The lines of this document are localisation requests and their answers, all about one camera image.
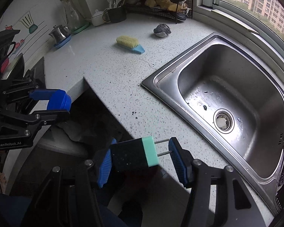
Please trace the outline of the yellow bristle blue scrub brush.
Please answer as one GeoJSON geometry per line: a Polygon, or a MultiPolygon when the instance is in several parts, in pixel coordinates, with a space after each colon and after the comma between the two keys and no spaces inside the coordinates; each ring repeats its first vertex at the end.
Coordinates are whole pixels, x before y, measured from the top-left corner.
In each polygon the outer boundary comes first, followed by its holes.
{"type": "Polygon", "coordinates": [[[124,47],[134,53],[138,53],[138,54],[145,53],[145,49],[140,45],[137,38],[122,35],[116,38],[116,43],[119,46],[124,47]]]}

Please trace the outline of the stainless steel sink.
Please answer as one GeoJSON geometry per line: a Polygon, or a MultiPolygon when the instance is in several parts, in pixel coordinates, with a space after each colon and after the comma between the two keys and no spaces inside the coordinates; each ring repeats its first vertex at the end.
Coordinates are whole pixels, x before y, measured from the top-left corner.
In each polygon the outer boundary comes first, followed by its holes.
{"type": "Polygon", "coordinates": [[[252,51],[212,33],[142,86],[206,138],[276,215],[284,168],[284,85],[252,51]]]}

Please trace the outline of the blue round lid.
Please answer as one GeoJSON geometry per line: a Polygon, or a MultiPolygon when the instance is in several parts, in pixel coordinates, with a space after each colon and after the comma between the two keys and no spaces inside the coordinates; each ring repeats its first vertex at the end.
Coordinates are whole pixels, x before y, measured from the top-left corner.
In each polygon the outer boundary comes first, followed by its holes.
{"type": "Polygon", "coordinates": [[[64,90],[51,90],[47,110],[70,111],[72,99],[64,90]]]}

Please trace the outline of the small steel teapot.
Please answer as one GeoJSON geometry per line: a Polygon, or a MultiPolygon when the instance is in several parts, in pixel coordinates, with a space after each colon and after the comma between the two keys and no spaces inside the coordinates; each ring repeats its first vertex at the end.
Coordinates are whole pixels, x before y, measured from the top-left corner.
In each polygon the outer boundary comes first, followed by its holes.
{"type": "Polygon", "coordinates": [[[71,33],[68,26],[58,25],[53,27],[52,31],[49,33],[49,36],[51,36],[54,42],[57,44],[68,38],[70,34],[71,33]]]}

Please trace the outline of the green coaster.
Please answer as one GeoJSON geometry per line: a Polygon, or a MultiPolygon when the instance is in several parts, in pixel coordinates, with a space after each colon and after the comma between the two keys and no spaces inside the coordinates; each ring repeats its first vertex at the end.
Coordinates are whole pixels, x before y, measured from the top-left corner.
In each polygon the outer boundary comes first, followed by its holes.
{"type": "Polygon", "coordinates": [[[74,30],[74,31],[71,31],[72,34],[78,34],[80,33],[81,31],[85,30],[86,28],[88,28],[88,26],[90,25],[89,22],[87,22],[84,26],[80,27],[79,29],[77,30],[74,30]]]}

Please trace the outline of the white small lidded pot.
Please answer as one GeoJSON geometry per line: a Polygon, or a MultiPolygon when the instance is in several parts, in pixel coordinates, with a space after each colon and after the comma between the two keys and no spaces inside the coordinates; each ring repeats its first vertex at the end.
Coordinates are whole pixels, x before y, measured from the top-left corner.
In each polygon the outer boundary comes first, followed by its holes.
{"type": "Polygon", "coordinates": [[[93,26],[97,27],[106,23],[107,19],[105,18],[105,16],[106,16],[105,11],[99,11],[96,9],[91,17],[91,22],[93,26]]]}

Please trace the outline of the glass carafe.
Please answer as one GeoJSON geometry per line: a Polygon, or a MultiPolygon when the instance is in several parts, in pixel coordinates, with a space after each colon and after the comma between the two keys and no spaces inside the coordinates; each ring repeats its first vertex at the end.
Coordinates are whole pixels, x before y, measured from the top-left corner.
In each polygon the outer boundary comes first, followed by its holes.
{"type": "Polygon", "coordinates": [[[65,9],[66,23],[70,31],[79,29],[86,24],[82,14],[74,6],[73,0],[60,0],[65,9]]]}

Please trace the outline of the dark round lid under rack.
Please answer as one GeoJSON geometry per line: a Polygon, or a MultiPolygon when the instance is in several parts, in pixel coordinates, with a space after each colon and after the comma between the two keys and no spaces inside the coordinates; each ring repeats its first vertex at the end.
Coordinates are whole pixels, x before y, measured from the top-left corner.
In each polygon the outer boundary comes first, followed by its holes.
{"type": "Polygon", "coordinates": [[[179,22],[183,22],[186,20],[186,15],[184,15],[183,13],[176,13],[176,19],[179,22]]]}

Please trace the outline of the black and green charger plug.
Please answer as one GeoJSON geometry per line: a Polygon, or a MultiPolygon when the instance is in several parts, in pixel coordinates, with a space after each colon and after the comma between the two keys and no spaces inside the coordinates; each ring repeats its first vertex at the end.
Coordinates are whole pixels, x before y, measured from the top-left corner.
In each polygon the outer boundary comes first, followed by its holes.
{"type": "Polygon", "coordinates": [[[112,169],[129,172],[159,165],[158,158],[171,151],[157,153],[152,136],[119,142],[110,146],[112,169]]]}

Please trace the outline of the dark green utensil cup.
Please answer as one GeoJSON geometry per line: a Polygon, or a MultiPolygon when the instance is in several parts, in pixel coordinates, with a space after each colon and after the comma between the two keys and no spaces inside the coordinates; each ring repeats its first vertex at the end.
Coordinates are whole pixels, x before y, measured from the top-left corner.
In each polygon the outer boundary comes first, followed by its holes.
{"type": "Polygon", "coordinates": [[[127,13],[124,6],[106,9],[102,16],[102,20],[105,23],[119,23],[127,19],[127,13]]]}

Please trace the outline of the grey crumpled plastic bag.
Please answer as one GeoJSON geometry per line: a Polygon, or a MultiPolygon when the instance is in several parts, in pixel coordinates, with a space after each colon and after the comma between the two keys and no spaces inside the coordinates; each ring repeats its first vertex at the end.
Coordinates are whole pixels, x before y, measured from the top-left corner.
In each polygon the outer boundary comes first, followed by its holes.
{"type": "Polygon", "coordinates": [[[171,29],[166,24],[159,24],[156,28],[153,29],[153,33],[160,38],[164,38],[171,34],[171,29]]]}

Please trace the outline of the blue coaster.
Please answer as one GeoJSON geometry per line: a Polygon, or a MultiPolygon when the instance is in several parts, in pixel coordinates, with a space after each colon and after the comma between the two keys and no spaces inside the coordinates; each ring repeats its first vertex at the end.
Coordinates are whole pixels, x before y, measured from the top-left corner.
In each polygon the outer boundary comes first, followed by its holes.
{"type": "Polygon", "coordinates": [[[56,49],[59,49],[61,47],[63,47],[66,43],[68,43],[72,38],[72,35],[69,35],[66,39],[64,39],[63,41],[59,42],[59,43],[56,43],[54,44],[54,47],[56,49]]]}

